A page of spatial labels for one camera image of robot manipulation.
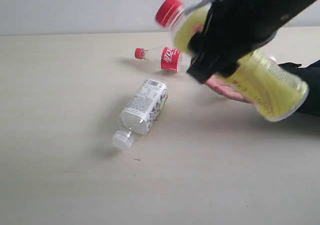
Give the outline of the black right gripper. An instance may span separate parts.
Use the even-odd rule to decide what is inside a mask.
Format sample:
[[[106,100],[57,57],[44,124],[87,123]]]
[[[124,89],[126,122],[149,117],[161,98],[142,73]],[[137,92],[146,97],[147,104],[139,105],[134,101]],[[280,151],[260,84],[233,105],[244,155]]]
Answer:
[[[222,0],[212,4],[204,35],[188,42],[192,53],[186,73],[200,84],[212,75],[227,78],[237,59],[271,41],[276,32],[317,0]]]

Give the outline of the person's open bare hand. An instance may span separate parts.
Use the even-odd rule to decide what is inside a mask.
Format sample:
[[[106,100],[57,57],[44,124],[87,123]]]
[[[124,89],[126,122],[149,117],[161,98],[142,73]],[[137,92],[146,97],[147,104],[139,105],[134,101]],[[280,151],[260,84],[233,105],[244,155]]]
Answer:
[[[219,80],[215,75],[209,78],[204,84],[218,95],[223,96],[229,100],[246,104],[253,104],[252,101],[248,100],[232,87]]]

